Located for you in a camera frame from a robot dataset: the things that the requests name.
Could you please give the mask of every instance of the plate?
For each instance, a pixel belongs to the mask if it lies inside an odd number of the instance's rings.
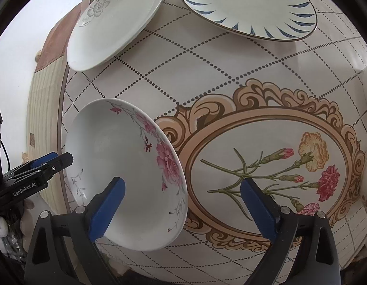
[[[95,0],[71,33],[67,61],[91,69],[124,49],[150,22],[162,0]]]
[[[179,235],[188,209],[185,176],[168,138],[143,111],[119,99],[89,103],[71,125],[65,151],[74,157],[66,175],[79,205],[87,205],[114,177],[125,181],[108,239],[151,251]]]
[[[273,41],[304,39],[317,26],[310,0],[183,0],[195,14],[234,33]]]

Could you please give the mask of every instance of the ornate frame pattern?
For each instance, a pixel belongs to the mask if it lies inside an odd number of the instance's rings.
[[[271,82],[248,79],[232,98],[208,94],[192,107],[178,106],[174,117],[156,120],[176,150],[185,172],[189,192],[189,212],[185,227],[205,234],[215,248],[228,250],[266,250],[270,242],[259,234],[228,226],[210,215],[199,203],[191,187],[190,171],[196,156],[212,139],[234,127],[261,120],[284,119],[303,122],[327,133],[340,148],[346,164],[342,192],[327,211],[330,225],[342,219],[359,197],[364,152],[360,150],[355,130],[343,123],[338,104],[325,98],[308,96],[302,90],[280,89]]]

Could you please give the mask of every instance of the white plate with pink floral pattern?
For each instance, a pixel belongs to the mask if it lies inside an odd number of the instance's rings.
[[[106,98],[86,105],[74,119],[65,151],[69,188],[87,205],[114,177],[126,192],[105,236],[123,247],[151,251],[171,243],[186,220],[185,176],[171,143],[137,107]]]

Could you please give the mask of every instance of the wall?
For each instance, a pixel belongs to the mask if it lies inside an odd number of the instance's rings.
[[[31,0],[0,37],[0,111],[2,141],[11,168],[21,164],[26,151],[27,101],[36,52],[42,49],[53,26],[82,0]],[[3,172],[7,161],[0,150]]]

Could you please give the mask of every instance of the metal bolt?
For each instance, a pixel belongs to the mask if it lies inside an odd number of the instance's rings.
[[[75,213],[81,214],[83,212],[85,212],[86,208],[84,205],[79,205],[78,207],[76,207],[75,209]]]
[[[285,205],[283,207],[281,207],[281,212],[284,213],[284,214],[289,214],[290,211],[291,211],[290,208],[285,206]]]
[[[326,217],[325,213],[323,211],[318,211],[317,216],[321,219],[324,219]]]
[[[49,215],[49,212],[48,211],[42,211],[41,214],[40,214],[40,217],[42,219],[46,218],[47,216]]]

